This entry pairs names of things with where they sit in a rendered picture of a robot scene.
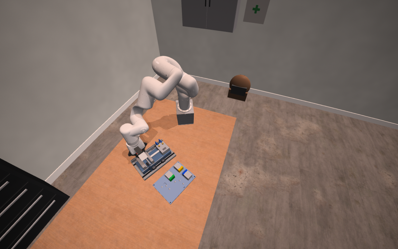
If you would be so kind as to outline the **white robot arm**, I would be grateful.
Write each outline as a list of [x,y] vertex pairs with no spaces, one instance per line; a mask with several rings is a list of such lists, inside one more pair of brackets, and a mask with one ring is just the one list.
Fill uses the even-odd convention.
[[183,72],[174,59],[167,56],[157,57],[153,60],[152,67],[154,72],[166,81],[161,83],[153,77],[142,79],[137,103],[131,109],[131,124],[125,123],[120,127],[120,133],[130,146],[139,142],[140,134],[148,132],[149,126],[142,118],[142,113],[144,109],[153,107],[155,98],[159,101],[164,100],[176,88],[178,110],[189,112],[192,109],[190,98],[195,97],[199,91],[195,78]]

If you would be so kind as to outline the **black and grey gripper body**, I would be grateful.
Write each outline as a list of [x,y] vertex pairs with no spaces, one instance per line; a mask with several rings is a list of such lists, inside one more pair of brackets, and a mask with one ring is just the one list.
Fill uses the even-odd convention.
[[143,148],[145,148],[145,144],[143,143],[142,139],[139,137],[139,142],[133,146],[130,146],[126,143],[126,146],[128,148],[128,150],[131,152],[132,155],[136,154],[136,151],[134,150],[134,148],[136,148],[137,146],[142,150]]

